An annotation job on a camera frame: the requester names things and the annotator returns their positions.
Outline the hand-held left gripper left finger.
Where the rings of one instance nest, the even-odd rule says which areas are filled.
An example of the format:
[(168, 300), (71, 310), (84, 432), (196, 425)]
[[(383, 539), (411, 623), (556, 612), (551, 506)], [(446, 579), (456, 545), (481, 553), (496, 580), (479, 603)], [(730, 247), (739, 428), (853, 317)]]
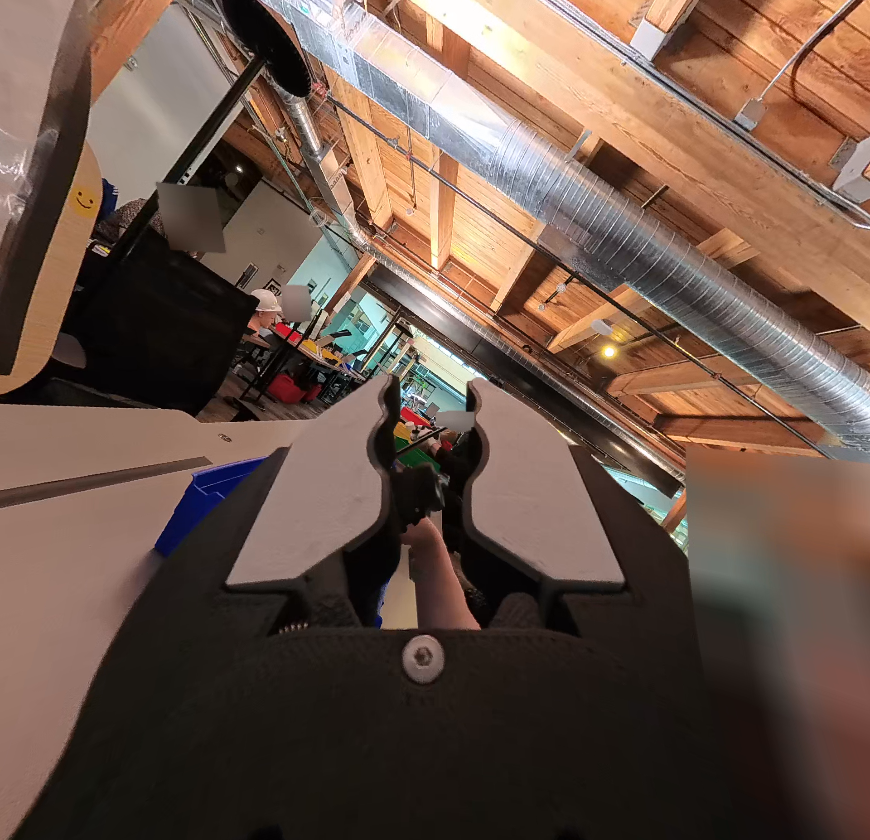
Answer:
[(398, 417), (397, 378), (375, 377), (256, 470), (265, 494), (228, 590), (297, 595), (310, 606), (343, 595), (363, 625), (376, 623), (400, 558), (391, 479)]

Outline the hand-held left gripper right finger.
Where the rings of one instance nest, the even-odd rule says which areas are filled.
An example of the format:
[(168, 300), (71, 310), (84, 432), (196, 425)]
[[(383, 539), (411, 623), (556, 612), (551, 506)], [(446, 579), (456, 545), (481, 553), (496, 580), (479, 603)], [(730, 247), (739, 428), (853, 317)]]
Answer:
[(572, 454), (535, 409), (490, 381), (467, 387), (477, 461), (463, 530), (499, 562), (487, 628), (568, 628), (574, 605), (625, 604), (625, 573)]

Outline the blue plastic bin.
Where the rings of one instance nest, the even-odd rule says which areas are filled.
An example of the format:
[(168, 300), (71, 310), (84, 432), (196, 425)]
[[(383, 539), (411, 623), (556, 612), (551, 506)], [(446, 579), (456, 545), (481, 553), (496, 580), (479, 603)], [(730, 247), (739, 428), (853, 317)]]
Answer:
[(266, 458), (264, 456), (202, 468), (190, 483), (155, 542), (154, 550), (169, 557), (202, 519), (227, 498)]

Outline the person's right forearm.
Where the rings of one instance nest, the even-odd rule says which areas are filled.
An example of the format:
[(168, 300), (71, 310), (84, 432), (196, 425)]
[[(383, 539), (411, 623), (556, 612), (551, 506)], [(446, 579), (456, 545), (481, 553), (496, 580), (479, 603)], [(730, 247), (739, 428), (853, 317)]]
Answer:
[(429, 517), (410, 524), (401, 535), (408, 548), (418, 624), (424, 630), (480, 630), (464, 597), (445, 541)]

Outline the green bin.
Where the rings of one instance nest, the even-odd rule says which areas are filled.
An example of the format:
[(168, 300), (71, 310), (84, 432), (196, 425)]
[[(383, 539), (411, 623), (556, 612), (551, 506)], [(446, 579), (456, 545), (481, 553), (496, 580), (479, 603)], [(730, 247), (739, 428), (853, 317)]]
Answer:
[(431, 465), (436, 472), (440, 472), (440, 465), (429, 454), (425, 453), (421, 448), (415, 447), (410, 449), (410, 442), (403, 438), (394, 436), (396, 448), (396, 460), (404, 468), (416, 468), (418, 466), (428, 464)]

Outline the red container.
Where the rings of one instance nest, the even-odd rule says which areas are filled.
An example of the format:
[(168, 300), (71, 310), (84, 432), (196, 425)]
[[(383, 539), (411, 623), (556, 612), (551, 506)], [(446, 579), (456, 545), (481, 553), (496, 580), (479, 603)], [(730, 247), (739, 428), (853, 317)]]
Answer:
[(267, 395), (282, 404), (312, 403), (320, 394), (322, 383), (297, 381), (287, 374), (280, 374), (270, 383)]

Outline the black screen panel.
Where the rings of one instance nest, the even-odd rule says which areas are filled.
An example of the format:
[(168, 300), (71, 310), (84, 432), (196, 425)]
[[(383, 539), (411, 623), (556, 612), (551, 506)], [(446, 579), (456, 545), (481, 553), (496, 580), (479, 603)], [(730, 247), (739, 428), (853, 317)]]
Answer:
[(62, 330), (82, 346), (71, 380), (191, 416), (217, 393), (257, 300), (149, 229), (118, 261), (88, 251)]

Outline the wooden board with smiley sticker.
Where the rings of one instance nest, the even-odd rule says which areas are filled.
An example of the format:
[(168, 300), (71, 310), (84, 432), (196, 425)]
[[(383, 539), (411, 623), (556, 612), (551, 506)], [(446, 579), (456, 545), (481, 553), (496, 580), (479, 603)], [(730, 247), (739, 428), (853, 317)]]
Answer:
[(100, 167), (89, 142), (85, 141), (25, 316), (16, 360), (10, 374), (1, 378), (2, 394), (32, 380), (49, 361), (102, 196)]

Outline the black floor lamp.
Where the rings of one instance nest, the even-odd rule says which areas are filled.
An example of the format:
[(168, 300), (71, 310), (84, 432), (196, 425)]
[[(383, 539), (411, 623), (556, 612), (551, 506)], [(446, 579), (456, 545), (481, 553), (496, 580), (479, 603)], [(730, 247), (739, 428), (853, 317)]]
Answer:
[(109, 259), (119, 268), (129, 263), (151, 231), (150, 222), (161, 215), (164, 241), (174, 250), (195, 255), (225, 254), (219, 202), (206, 188), (190, 185), (188, 171), (206, 147), (218, 138), (219, 128), (262, 73), (267, 73), (288, 95), (300, 100), (311, 90), (310, 72), (302, 55), (281, 25), (259, 0), (216, 0), (223, 22), (251, 54), (242, 73), (226, 87), (208, 117), (172, 161), (134, 220), (111, 249)]

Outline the large silver air duct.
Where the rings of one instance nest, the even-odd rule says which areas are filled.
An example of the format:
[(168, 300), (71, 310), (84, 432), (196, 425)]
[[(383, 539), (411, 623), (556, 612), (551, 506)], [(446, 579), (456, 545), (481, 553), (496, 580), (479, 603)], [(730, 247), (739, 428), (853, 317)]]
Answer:
[[(355, 0), (252, 0), (302, 49), (841, 440), (868, 450), (868, 372)], [(241, 19), (227, 22), (242, 38)]]

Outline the small silver air duct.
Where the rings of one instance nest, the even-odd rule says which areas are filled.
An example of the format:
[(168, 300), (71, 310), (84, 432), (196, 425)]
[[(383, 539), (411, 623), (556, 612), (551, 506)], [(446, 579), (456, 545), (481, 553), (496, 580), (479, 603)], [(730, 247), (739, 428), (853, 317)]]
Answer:
[(336, 187), (346, 188), (346, 183), (339, 170), (333, 174), (324, 168), (331, 149), (322, 142), (307, 102), (280, 87), (276, 90), (299, 136), (302, 157), (338, 223), (355, 248), (375, 259), (375, 286), (481, 370), (503, 379), (509, 389), (531, 400), (610, 461), (671, 496), (685, 480), (683, 455), (660, 448), (653, 442), (652, 430), (639, 418), (511, 343), (501, 331), (466, 313), (428, 280), (421, 280), (387, 255), (361, 228), (353, 202), (338, 198)]

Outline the wooden post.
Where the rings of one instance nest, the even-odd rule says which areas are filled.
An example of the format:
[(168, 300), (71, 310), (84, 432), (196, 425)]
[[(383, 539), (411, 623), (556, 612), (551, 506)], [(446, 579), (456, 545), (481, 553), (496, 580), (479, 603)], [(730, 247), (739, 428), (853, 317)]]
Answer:
[(91, 103), (103, 94), (174, 0), (89, 0)]

